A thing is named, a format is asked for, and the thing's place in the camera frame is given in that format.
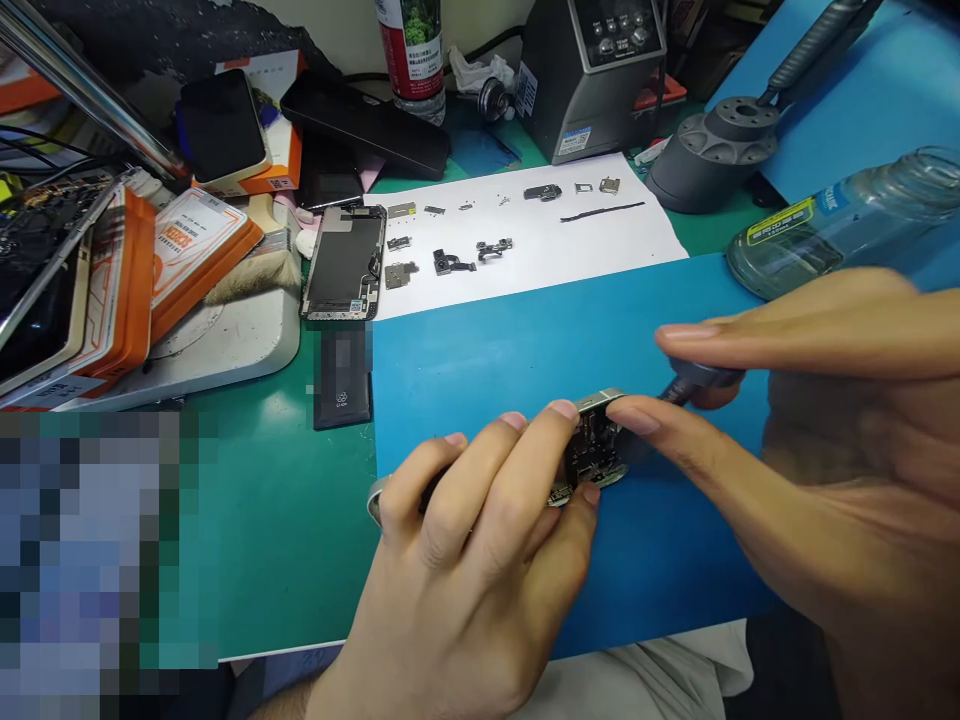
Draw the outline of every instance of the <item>brush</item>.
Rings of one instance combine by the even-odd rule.
[[[263,240],[207,293],[204,304],[226,305],[276,288],[300,292],[303,279],[299,259],[291,249],[290,231],[274,220],[272,206],[272,195],[250,198],[247,215],[263,230]]]

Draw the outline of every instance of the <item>gray power supply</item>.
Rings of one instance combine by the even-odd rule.
[[[650,139],[634,105],[665,47],[653,0],[536,0],[516,105],[551,165]]]

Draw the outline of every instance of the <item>white paper sheet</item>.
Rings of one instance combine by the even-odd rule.
[[[620,179],[616,195],[600,192],[606,177]],[[593,192],[577,194],[574,183],[589,183]],[[550,202],[524,200],[523,191],[559,185],[563,195]],[[504,197],[510,202],[500,205]],[[367,205],[417,204],[415,215],[387,221],[387,240],[410,236],[410,247],[390,252],[384,265],[415,262],[420,271],[406,287],[381,285],[377,320],[438,307],[526,292],[542,287],[633,270],[689,257],[653,193],[634,175],[620,153],[588,158],[560,167],[542,167],[489,175],[407,192],[366,195]],[[569,223],[560,218],[600,208],[645,205],[594,215]],[[458,210],[472,203],[470,210]],[[444,208],[443,215],[424,210]],[[477,243],[513,239],[503,257],[477,260]],[[442,248],[476,272],[438,276],[433,251]]]

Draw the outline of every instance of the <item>water bottle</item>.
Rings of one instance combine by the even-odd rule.
[[[440,0],[376,0],[394,102],[440,125],[447,112],[443,87]]]
[[[883,265],[960,208],[960,152],[922,147],[867,168],[741,231],[727,264],[773,300],[843,267]]]

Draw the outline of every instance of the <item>orange box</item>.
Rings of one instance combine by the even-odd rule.
[[[157,216],[152,342],[163,338],[263,239],[246,213],[190,188]]]
[[[122,185],[94,226],[87,326],[80,352],[0,399],[7,411],[46,411],[98,397],[150,352],[156,211]]]
[[[19,57],[0,70],[0,115],[60,97],[60,91]]]
[[[286,94],[300,73],[307,69],[307,63],[299,50],[288,50],[273,55],[219,63],[216,74],[235,68],[243,70],[253,89],[269,97],[279,108],[280,98]],[[246,180],[214,182],[204,185],[203,189],[217,197],[241,197],[278,190],[296,190],[300,187],[300,163],[303,155],[301,132],[300,128],[281,115],[266,129],[267,150],[273,167]]]

